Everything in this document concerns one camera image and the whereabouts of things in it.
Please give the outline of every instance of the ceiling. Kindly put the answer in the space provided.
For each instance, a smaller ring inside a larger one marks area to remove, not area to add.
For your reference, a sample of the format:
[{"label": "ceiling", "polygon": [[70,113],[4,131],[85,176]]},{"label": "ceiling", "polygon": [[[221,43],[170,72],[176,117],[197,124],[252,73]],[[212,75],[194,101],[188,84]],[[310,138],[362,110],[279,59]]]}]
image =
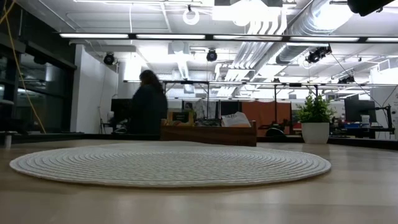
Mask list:
[{"label": "ceiling", "polygon": [[[297,6],[287,10],[288,23],[298,14],[310,0],[296,0]],[[103,4],[92,2],[75,2],[73,0],[17,0],[27,11],[42,19],[59,32],[145,32],[145,33],[186,33],[186,34],[244,34],[249,26],[240,27],[231,21],[214,21],[211,18],[211,7],[201,7],[199,22],[194,25],[186,24],[182,14],[186,6],[164,6],[165,14],[160,6],[142,6],[127,4]],[[204,1],[205,5],[212,5],[214,1]],[[372,13],[366,17],[353,15],[347,23],[334,31],[335,35],[391,35],[398,34],[398,1],[386,7],[381,13]],[[105,45],[135,45],[149,68],[156,73],[171,73],[178,70],[176,62],[168,61],[167,51],[170,41],[93,41],[87,49],[104,52]],[[239,52],[242,42],[188,42],[190,46],[215,48],[221,63],[233,60]],[[357,71],[359,79],[366,81],[369,76],[370,63],[375,58],[388,55],[398,55],[398,44],[332,44],[333,54],[345,69],[360,67]],[[118,57],[129,58],[129,52],[121,52]],[[206,53],[196,53],[187,62],[189,70],[215,71],[217,63],[207,62]],[[330,77],[344,70],[335,58],[324,58],[314,67],[307,69],[302,63],[293,63],[283,72],[284,80],[306,80],[308,76]]]}]

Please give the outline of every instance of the exposed duct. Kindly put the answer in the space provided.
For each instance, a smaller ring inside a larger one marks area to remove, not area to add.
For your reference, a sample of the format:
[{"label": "exposed duct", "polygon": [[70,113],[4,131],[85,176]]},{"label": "exposed duct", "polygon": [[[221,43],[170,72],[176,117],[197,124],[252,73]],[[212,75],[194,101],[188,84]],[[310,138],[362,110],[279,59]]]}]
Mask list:
[{"label": "exposed duct", "polygon": [[[348,7],[330,4],[331,0],[314,0],[297,21],[287,30],[287,35],[330,35],[353,15]],[[285,49],[276,56],[276,63],[289,64],[308,47],[274,44],[271,49]]]}]

